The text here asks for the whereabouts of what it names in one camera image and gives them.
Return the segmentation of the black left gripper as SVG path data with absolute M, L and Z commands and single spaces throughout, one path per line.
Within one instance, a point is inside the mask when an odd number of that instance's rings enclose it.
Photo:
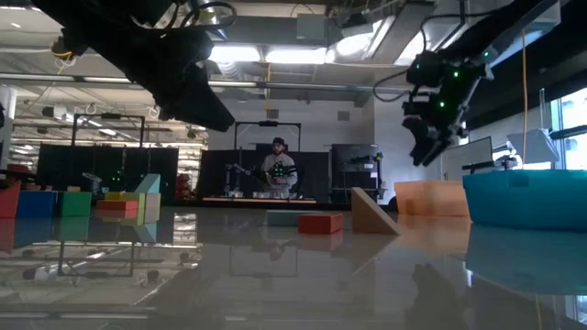
M 158 99 L 160 120 L 228 131 L 235 118 L 208 85 L 180 87 L 188 69 L 207 59 L 212 46 L 207 33 L 195 27 L 139 32 L 130 42 L 123 72 Z

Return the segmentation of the teal wooden cube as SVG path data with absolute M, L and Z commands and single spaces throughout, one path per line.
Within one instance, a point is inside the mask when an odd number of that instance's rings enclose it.
M 159 193 L 161 187 L 161 176 L 156 173 L 147 174 L 142 182 L 135 189 L 136 193 Z

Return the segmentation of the small red block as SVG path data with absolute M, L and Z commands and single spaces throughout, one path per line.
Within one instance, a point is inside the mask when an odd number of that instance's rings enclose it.
M 138 209 L 138 201 L 100 200 L 96 208 L 110 211 L 133 211 Z

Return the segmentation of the blue wooden cube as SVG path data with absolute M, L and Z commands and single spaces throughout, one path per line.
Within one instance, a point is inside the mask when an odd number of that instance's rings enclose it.
M 21 191 L 16 218 L 52 217 L 57 196 L 53 191 Z

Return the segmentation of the red wooden cube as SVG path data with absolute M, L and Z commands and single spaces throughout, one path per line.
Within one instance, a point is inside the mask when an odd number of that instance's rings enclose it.
M 4 190 L 0 190 L 0 219 L 16 217 L 20 190 L 21 181 L 16 181 Z

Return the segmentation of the computer monitor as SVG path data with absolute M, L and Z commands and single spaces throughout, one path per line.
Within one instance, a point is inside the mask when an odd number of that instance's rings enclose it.
M 462 167 L 493 160 L 493 143 L 484 137 L 468 144 L 447 149 L 443 154 L 443 179 L 461 181 L 470 173 Z

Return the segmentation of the orange wooden block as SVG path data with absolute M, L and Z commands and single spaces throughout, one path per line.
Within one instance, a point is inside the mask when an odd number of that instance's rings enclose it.
M 461 181 L 401 181 L 394 184 L 394 191 L 400 214 L 470 215 Z

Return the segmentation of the black partition panel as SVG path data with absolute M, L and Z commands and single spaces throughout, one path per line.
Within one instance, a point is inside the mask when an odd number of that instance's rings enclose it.
M 116 148 L 104 146 L 40 147 L 37 177 L 56 190 L 79 186 L 93 191 L 95 183 L 86 173 L 101 180 L 100 186 L 112 192 L 133 192 L 151 174 L 161 176 L 163 204 L 175 201 L 179 150 L 176 148 Z
M 227 187 L 227 165 L 238 164 L 251 175 L 236 173 L 230 174 L 230 188 L 244 192 L 251 197 L 254 192 L 260 192 L 265 185 L 254 176 L 260 170 L 265 157 L 271 153 L 269 149 L 261 150 L 205 150 L 202 154 L 200 175 L 196 185 L 196 197 L 225 195 Z M 289 152 L 288 155 L 298 169 L 297 184 L 290 190 L 291 193 L 300 193 L 304 198 L 313 198 L 318 203 L 329 201 L 329 153 L 328 152 Z

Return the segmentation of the ceiling light panel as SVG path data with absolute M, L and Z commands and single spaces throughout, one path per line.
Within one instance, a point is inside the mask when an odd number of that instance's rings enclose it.
M 278 64 L 314 64 L 321 65 L 326 61 L 327 50 L 319 49 L 272 49 L 265 56 L 269 63 Z
M 256 62 L 260 59 L 258 49 L 253 46 L 216 45 L 209 56 L 209 60 L 220 63 Z

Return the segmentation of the red background object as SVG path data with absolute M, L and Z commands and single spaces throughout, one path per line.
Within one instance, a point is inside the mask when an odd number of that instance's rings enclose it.
M 193 198 L 191 176 L 186 173 L 180 173 L 176 177 L 175 199 L 178 201 L 190 200 Z

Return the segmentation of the tan wooden wedge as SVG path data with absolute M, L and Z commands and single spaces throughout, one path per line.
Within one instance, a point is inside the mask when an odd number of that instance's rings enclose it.
M 363 234 L 399 236 L 402 228 L 360 187 L 351 189 L 352 230 Z

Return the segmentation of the red-orange flat block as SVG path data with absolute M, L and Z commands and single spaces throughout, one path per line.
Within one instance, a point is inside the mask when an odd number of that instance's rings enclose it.
M 298 232 L 330 235 L 343 228 L 343 214 L 302 214 L 298 216 Z

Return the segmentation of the bright window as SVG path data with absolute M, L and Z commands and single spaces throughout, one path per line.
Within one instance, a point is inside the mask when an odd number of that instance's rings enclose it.
M 558 170 L 587 171 L 587 88 L 552 101 L 551 133 L 559 160 Z

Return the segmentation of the black metal rig frame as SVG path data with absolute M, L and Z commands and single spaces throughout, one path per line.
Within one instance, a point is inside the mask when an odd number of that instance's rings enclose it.
M 301 151 L 302 147 L 302 123 L 282 123 L 273 120 L 263 120 L 263 121 L 236 121 L 234 123 L 234 134 L 233 134 L 233 149 L 238 149 L 238 127 L 241 125 L 245 126 L 258 126 L 258 127 L 279 127 L 279 126 L 288 126 L 288 127 L 296 127 L 298 129 L 297 134 L 297 151 Z
M 139 140 L 138 140 L 138 147 L 143 148 L 143 141 L 144 141 L 144 132 L 146 128 L 146 117 L 143 115 L 121 115 L 115 113 L 102 113 L 102 114 L 74 114 L 73 115 L 73 123 L 72 123 L 72 137 L 71 137 L 71 146 L 74 147 L 77 141 L 77 131 L 78 131 L 78 120 L 82 117 L 100 117 L 104 120 L 121 120 L 122 118 L 128 119 L 139 119 L 140 120 L 140 129 L 139 129 Z

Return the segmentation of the silver rectangular duct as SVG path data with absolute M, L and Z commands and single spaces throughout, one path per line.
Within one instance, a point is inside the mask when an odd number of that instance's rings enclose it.
M 383 0 L 373 9 L 353 9 L 333 23 L 361 15 L 364 24 L 338 27 L 342 37 L 329 37 L 324 63 L 357 68 L 409 65 L 422 48 L 441 50 L 459 39 L 480 19 L 475 11 L 492 11 L 514 0 Z

